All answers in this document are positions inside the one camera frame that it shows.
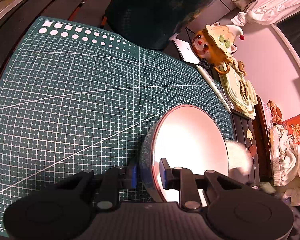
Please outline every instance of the green cutting mat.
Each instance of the green cutting mat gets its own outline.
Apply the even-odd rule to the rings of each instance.
[[[194,68],[111,32],[38,18],[0,80],[0,235],[12,202],[81,170],[127,164],[180,104],[202,108],[233,139],[228,112]],[[120,193],[149,200],[141,182]]]

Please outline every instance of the yellow hat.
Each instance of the yellow hat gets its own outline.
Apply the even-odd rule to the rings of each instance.
[[[236,25],[220,26],[219,23],[213,25],[206,25],[209,36],[213,39],[219,49],[221,49],[227,57],[237,50],[233,44],[237,36],[240,40],[244,40],[243,31]]]

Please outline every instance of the white pen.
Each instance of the white pen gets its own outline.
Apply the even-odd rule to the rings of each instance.
[[[228,103],[225,100],[225,98],[223,97],[223,95],[220,93],[219,89],[217,88],[217,86],[213,82],[213,80],[210,77],[210,75],[208,74],[208,72],[204,68],[200,67],[199,65],[197,65],[197,70],[199,71],[201,76],[204,78],[204,80],[208,83],[208,85],[211,87],[211,89],[215,92],[215,94],[220,99],[221,103],[224,105],[226,110],[231,114],[230,106],[228,105]]]

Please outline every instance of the green bow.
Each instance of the green bow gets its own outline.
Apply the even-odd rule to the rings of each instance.
[[[220,42],[224,42],[226,48],[229,48],[230,45],[231,45],[230,40],[229,40],[229,39],[226,40],[225,37],[224,37],[223,35],[220,35],[219,41],[220,41]]]

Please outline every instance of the white paper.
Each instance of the white paper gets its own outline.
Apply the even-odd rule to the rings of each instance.
[[[197,58],[196,54],[192,50],[192,46],[189,42],[178,39],[173,39],[173,42],[177,46],[177,49],[184,61],[199,64],[200,60]]]

